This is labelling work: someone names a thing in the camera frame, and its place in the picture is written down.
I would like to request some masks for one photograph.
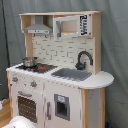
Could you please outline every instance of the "gray backdrop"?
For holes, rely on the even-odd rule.
[[[114,128],[128,127],[128,1],[127,0],[4,0],[11,65],[25,57],[19,13],[103,11],[102,70],[114,83],[106,88],[106,120]]]
[[[2,2],[0,0],[0,101],[8,98],[6,68],[8,67]]]

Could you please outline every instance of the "oven window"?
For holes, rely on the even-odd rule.
[[[32,100],[18,96],[19,115],[24,116],[30,121],[37,123],[36,103]]]

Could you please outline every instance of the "sink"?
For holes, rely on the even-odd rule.
[[[69,79],[74,81],[83,81],[92,75],[91,72],[62,68],[51,74],[54,77],[60,77],[63,79]]]

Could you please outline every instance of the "stove top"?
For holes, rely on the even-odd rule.
[[[24,65],[18,66],[16,68],[30,72],[46,73],[54,68],[57,68],[57,66],[38,63],[37,66],[33,66],[29,68],[25,67]]]

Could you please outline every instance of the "faucet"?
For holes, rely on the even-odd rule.
[[[90,65],[93,65],[92,56],[91,56],[88,52],[82,51],[82,52],[80,52],[80,53],[78,54],[78,63],[76,64],[77,70],[83,70],[83,69],[85,69],[85,64],[82,64],[82,63],[80,62],[80,58],[81,58],[81,56],[82,56],[83,54],[86,54],[86,55],[88,56],[88,58],[90,59]]]

